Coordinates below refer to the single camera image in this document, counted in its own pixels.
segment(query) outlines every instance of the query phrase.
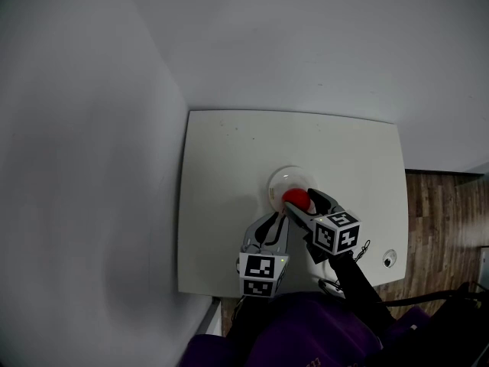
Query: gray wall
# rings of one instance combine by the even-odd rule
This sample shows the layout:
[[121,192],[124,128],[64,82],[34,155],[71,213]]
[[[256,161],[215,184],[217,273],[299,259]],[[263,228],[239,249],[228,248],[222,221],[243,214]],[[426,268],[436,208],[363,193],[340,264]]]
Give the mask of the gray wall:
[[0,0],[0,358],[174,365],[187,106],[132,0]]
[[190,108],[399,126],[408,168],[489,159],[489,0],[135,0]]

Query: round white object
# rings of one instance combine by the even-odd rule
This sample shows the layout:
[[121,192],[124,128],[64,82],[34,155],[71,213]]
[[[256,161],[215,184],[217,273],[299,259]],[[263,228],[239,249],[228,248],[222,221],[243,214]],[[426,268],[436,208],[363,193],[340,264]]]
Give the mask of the round white object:
[[[298,166],[279,169],[279,171],[272,175],[268,183],[268,198],[271,206],[278,213],[283,212],[283,194],[294,188],[307,191],[309,188],[317,189],[317,184],[311,174]],[[314,213],[314,203],[312,200],[309,212]]]

